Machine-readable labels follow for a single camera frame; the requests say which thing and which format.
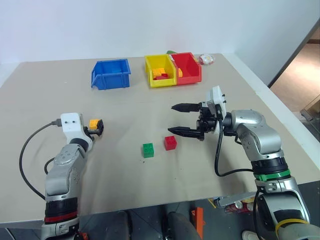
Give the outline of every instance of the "white object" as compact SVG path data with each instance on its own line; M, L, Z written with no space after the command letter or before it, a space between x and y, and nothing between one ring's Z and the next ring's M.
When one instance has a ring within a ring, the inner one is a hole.
M242 240L259 240L257 234L253 231L243 231L242 232Z
M63 113L61 114L62 130L66 136L66 143L70 143L72 139L83 139L88 143L88 151L91 150L93 141L84 132L82 116L79 113Z
M213 64L215 62L215 57L214 56L211 56L209 54L202 54L199 56L199 61L200 61L200 64L202 65L210 65L210 64Z
M211 114L216 114L216 105L220 105L222 117L225 119L227 115L226 103L220 86L214 86L209 92L207 92L205 100Z

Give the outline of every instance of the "green block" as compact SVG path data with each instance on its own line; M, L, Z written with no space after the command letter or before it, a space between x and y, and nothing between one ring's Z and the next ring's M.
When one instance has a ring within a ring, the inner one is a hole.
M153 158L155 155L154 145L152 143L143 144L143 157Z

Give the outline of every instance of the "beige tabletop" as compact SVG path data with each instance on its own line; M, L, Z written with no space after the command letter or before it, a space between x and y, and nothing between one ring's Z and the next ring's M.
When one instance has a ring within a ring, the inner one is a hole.
M251 172L214 174L217 133L206 134L203 142L176 136L177 148L165 150L164 137L172 135L167 128L195 128L198 118L171 106L201 102L216 85L226 95L228 111L257 110L279 132L299 184L320 180L314 162L253 89L221 54L215 57L213 65L202 67L202 82L163 88L149 87L143 57L129 58L130 87L110 90L91 89L91 71L101 59L21 63L0 88L0 223L43 219L45 202L24 183L18 158L30 134L68 112L82 113L86 124L104 122L82 178L81 215L254 191ZM153 158L143 158L144 143L153 143ZM65 144L62 129L51 126L27 146L24 171L42 193L45 162ZM242 147L224 137L220 172L250 167Z

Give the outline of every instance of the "blue bin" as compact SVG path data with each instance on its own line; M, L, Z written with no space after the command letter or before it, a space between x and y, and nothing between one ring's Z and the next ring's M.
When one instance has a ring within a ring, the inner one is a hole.
M130 87L128 59L97 61L91 73L91 88L99 90Z

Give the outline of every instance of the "plastic storage bin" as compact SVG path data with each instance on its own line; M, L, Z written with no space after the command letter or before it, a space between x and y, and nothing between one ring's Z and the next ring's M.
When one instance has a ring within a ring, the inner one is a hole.
M145 72L151 88L177 85L177 69L168 54L145 56ZM154 80L153 69L164 69L167 79Z
M177 85L201 82L201 65L191 52L174 53L170 56L177 71L178 69L182 71L182 77L177 74Z
M91 73L91 88L99 90L130 87L128 59L97 61Z

